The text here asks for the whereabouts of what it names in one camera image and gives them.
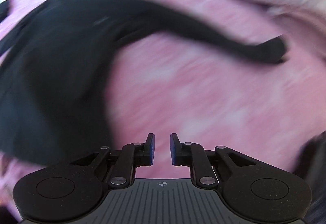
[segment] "bed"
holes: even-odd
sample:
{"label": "bed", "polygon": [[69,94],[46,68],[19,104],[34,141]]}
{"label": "bed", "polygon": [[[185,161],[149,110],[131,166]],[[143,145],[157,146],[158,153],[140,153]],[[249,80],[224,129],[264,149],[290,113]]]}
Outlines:
{"label": "bed", "polygon": [[[45,0],[12,0],[0,38]],[[167,33],[127,46],[116,58],[105,103],[118,148],[156,136],[154,166],[144,178],[184,178],[172,168],[169,136],[205,149],[226,145],[291,171],[300,149],[326,131],[326,0],[153,0],[192,14],[244,42],[282,36],[278,66],[247,63]],[[1,153],[0,199],[19,219],[11,191],[41,166]]]}

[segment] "black circular pad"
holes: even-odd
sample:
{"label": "black circular pad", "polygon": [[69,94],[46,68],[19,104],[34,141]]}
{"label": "black circular pad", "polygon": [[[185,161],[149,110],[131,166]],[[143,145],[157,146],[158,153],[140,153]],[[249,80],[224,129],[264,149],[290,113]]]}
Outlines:
{"label": "black circular pad", "polygon": [[223,184],[229,207],[254,222],[295,221],[304,217],[311,201],[311,190],[302,179],[263,163],[236,167]]}
{"label": "black circular pad", "polygon": [[87,166],[61,165],[23,177],[14,187],[13,195],[26,219],[68,222],[93,210],[103,196],[103,187]]}
{"label": "black circular pad", "polygon": [[285,197],[289,188],[280,180],[265,178],[253,182],[251,191],[262,199],[277,200]]}
{"label": "black circular pad", "polygon": [[37,192],[45,198],[61,198],[69,195],[75,188],[73,181],[62,178],[53,177],[41,181],[37,186]]}

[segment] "metal screw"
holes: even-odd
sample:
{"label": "metal screw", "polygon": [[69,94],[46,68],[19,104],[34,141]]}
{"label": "metal screw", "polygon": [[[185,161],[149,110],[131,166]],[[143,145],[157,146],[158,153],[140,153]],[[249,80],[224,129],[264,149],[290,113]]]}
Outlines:
{"label": "metal screw", "polygon": [[113,177],[110,182],[114,185],[123,185],[126,181],[124,177],[117,176]]}
{"label": "metal screw", "polygon": [[203,185],[212,185],[216,182],[216,180],[213,177],[205,176],[200,178],[199,180]]}

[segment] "ridged plastic surface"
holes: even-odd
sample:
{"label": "ridged plastic surface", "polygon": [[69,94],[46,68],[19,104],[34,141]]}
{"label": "ridged plastic surface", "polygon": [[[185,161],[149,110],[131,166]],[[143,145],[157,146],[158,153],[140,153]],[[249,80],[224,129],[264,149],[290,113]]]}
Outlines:
{"label": "ridged plastic surface", "polygon": [[[136,179],[111,191],[90,214],[69,224],[251,224],[232,213],[211,190],[190,179]],[[34,224],[28,220],[22,224]],[[293,224],[304,224],[297,220]]]}

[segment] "pink blanket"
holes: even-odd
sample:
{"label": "pink blanket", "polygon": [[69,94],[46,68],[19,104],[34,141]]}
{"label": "pink blanket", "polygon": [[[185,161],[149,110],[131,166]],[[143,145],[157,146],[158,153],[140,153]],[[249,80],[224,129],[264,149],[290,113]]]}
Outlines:
{"label": "pink blanket", "polygon": [[[14,0],[0,37],[44,1]],[[255,65],[164,32],[127,46],[116,58],[105,96],[113,105],[107,116],[119,148],[143,142],[149,132],[156,135],[154,166],[137,169],[136,176],[189,177],[188,168],[172,166],[173,132],[181,142],[206,149],[226,145],[291,170],[300,147],[326,130],[326,67],[311,49],[322,48],[325,38],[300,20],[272,20],[262,7],[245,1],[155,1],[194,14],[245,43],[283,35],[289,52],[282,65]],[[6,164],[0,178],[4,202],[20,177],[39,168],[15,159]]]}

